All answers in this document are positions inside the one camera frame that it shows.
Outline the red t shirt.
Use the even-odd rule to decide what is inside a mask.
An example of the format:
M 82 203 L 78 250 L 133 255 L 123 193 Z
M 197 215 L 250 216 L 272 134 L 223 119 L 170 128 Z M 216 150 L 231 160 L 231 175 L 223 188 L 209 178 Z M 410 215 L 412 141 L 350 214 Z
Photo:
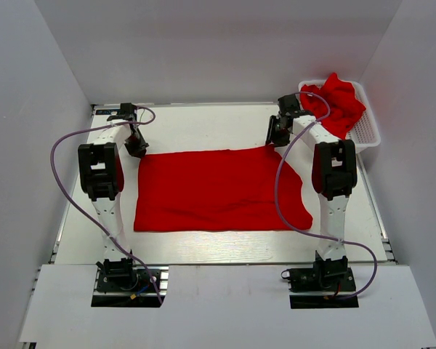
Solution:
M 150 154 L 138 170 L 134 231 L 312 227 L 302 179 L 272 146 Z

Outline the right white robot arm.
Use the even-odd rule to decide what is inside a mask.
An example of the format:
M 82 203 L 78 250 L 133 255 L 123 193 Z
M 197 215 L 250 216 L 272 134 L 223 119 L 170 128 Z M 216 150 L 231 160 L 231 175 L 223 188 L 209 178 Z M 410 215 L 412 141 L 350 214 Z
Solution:
M 311 178 L 320 202 L 320 232 L 313 234 L 305 228 L 299 231 L 320 239 L 318 259 L 341 261 L 347 258 L 345 212 L 358 181 L 355 144 L 338 138 L 321 124 L 330 109 L 316 118 L 313 112 L 301 108 L 297 96 L 296 92 L 278 99 L 279 111 L 270 117 L 265 144 L 285 146 L 289 151 L 297 140 L 302 140 L 313 152 Z

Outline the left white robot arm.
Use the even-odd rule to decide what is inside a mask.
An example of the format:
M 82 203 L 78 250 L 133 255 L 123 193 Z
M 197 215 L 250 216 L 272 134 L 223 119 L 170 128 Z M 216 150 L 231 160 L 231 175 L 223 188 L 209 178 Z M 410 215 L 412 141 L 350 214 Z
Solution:
M 108 123 L 124 122 L 102 130 L 93 142 L 78 147 L 81 188 L 90 198 L 98 222 L 103 226 L 104 258 L 118 262 L 132 249 L 126 240 L 121 216 L 121 192 L 124 172 L 119 150 L 127 149 L 130 156 L 142 158 L 148 143 L 137 126 L 137 106 L 122 103 Z

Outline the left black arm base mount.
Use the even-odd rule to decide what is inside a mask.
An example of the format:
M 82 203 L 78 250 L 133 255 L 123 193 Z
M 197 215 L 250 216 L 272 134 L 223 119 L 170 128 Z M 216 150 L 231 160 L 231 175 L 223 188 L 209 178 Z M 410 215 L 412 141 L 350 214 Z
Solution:
M 93 308 L 159 308 L 166 296 L 169 269 L 144 268 L 133 260 L 97 262 Z

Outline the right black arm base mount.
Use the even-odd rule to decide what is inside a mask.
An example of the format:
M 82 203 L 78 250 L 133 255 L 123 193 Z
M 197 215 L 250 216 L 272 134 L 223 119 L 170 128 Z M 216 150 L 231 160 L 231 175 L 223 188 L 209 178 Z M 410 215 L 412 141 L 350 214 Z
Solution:
M 356 284 L 348 259 L 323 260 L 319 255 L 310 268 L 289 268 L 280 274 L 288 283 L 292 310 L 358 308 Z

